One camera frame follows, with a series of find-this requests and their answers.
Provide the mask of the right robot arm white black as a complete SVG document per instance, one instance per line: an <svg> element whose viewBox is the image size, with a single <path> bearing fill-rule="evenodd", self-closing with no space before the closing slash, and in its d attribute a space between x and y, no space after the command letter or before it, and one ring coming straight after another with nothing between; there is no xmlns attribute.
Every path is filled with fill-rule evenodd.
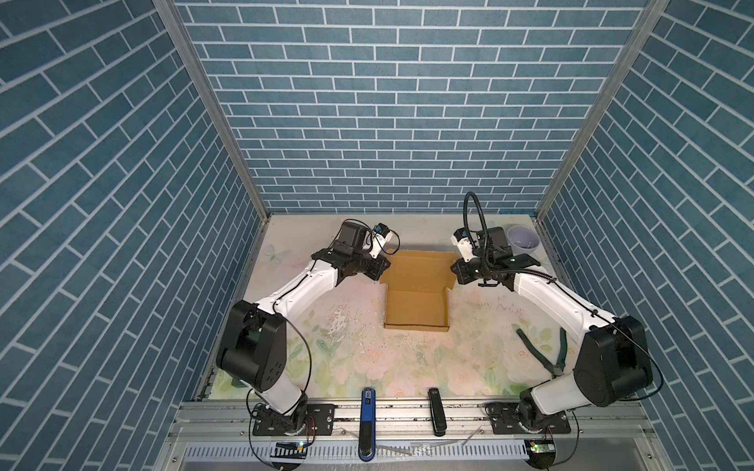
<svg viewBox="0 0 754 471"><path fill-rule="evenodd" d="M500 227L488 226L474 192L463 198L461 214L476 211L480 227L465 222L451 237L459 259L451 270L461 286L505 288L525 298L556 322L561 347L575 341L576 361L567 370L561 356L552 362L535 347L529 351L550 374L548 381L520 393L514 409L518 427L543 434L567 413L586 406L649 400L667 381L649 351L644 325L632 316L616 316L566 287L529 254L516 254Z"/></svg>

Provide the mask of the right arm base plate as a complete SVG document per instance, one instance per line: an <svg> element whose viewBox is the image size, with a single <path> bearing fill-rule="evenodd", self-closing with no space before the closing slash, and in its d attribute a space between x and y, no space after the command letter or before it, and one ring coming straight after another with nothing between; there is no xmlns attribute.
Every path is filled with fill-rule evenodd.
<svg viewBox="0 0 754 471"><path fill-rule="evenodd" d="M490 420L495 435L567 435L571 425L565 412L545 415L527 402L488 402L483 410Z"/></svg>

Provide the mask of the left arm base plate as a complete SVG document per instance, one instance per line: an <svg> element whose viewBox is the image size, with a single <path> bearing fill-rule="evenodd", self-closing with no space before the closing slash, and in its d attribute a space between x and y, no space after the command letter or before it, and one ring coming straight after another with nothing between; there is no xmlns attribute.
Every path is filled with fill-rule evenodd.
<svg viewBox="0 0 754 471"><path fill-rule="evenodd" d="M308 427L318 436L331 436L335 405L331 403L300 404L290 414L284 415L266 404L257 404L252 410L255 437L304 436Z"/></svg>

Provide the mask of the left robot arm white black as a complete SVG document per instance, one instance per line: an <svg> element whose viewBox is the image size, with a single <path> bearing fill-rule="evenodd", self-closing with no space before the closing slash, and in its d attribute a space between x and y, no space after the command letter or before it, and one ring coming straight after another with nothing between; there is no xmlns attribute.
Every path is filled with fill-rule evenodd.
<svg viewBox="0 0 754 471"><path fill-rule="evenodd" d="M298 331L294 318L345 279L363 275L378 281L391 266L401 238L385 224L373 227L361 220L343 221L330 245L314 252L306 268L269 296L254 302L240 300L229 313L220 336L216 366L251 388L262 410L285 435L302 431L306 417L306 389L285 373L288 329Z"/></svg>

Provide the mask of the brown cardboard paper box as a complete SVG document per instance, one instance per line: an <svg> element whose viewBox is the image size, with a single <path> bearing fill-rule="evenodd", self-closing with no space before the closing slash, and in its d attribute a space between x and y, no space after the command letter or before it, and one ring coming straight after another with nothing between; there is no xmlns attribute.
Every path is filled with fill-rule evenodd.
<svg viewBox="0 0 754 471"><path fill-rule="evenodd" d="M446 333L448 294L457 277L451 252L406 250L391 257L380 283L387 286L384 328Z"/></svg>

